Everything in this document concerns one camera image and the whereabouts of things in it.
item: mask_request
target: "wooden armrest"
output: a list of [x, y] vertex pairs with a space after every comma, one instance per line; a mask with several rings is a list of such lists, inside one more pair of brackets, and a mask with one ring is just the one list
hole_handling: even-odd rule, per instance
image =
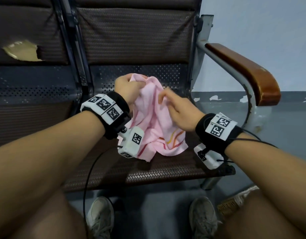
[[208, 43], [205, 47], [246, 77], [254, 90], [257, 106], [279, 103], [280, 89], [270, 72], [221, 44]]

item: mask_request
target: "white wall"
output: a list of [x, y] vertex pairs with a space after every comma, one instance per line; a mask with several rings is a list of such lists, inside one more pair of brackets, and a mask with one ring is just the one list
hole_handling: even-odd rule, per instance
[[[213, 14], [209, 41], [269, 70], [282, 91], [306, 91], [306, 0], [203, 0]], [[193, 91], [242, 91], [209, 57]]]

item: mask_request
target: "gray sneaker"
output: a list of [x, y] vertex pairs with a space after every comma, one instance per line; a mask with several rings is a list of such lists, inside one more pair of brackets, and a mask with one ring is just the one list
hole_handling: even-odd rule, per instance
[[196, 198], [189, 210], [189, 220], [193, 239], [213, 238], [217, 230], [217, 217], [211, 201], [207, 197]]
[[96, 198], [88, 212], [87, 224], [95, 238], [110, 239], [114, 225], [114, 209], [108, 198]]

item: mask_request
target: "forearm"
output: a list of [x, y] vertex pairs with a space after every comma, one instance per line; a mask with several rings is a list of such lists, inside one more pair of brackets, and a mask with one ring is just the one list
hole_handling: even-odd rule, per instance
[[[239, 137], [254, 139], [244, 133]], [[254, 141], [234, 141], [225, 154], [292, 223], [306, 232], [306, 161]]]
[[91, 112], [0, 147], [0, 225], [42, 203], [105, 133]]

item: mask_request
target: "pink towel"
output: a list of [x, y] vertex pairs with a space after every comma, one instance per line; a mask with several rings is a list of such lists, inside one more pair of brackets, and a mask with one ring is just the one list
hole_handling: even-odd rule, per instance
[[126, 124], [127, 128], [138, 126], [144, 131], [144, 138], [137, 158], [150, 162], [156, 152], [164, 156], [174, 156], [187, 149], [185, 132], [173, 125], [166, 98], [158, 104], [158, 95], [163, 90], [157, 78], [133, 74], [130, 81], [145, 81], [140, 96], [134, 103], [133, 118]]

